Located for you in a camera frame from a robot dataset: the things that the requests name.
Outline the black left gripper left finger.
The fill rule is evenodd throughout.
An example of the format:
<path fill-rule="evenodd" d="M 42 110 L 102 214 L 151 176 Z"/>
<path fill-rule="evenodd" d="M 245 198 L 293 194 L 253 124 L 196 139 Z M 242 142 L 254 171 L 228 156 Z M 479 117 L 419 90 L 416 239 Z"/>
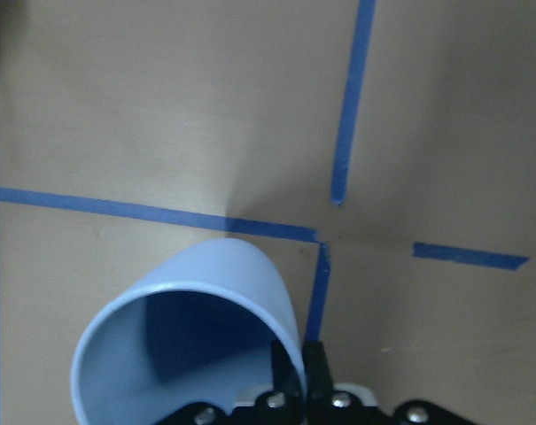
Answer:
<path fill-rule="evenodd" d="M 303 390 L 299 374 L 284 345 L 279 340 L 273 340 L 270 352 L 273 391 L 292 398 L 302 398 Z"/>

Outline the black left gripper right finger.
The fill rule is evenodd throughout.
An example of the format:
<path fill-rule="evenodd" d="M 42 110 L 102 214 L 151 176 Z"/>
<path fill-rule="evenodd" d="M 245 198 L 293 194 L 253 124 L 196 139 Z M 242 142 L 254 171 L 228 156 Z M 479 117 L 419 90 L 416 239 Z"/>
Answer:
<path fill-rule="evenodd" d="M 329 398 L 334 391 L 333 380 L 324 345 L 320 341 L 306 341 L 302 356 L 309 398 Z"/>

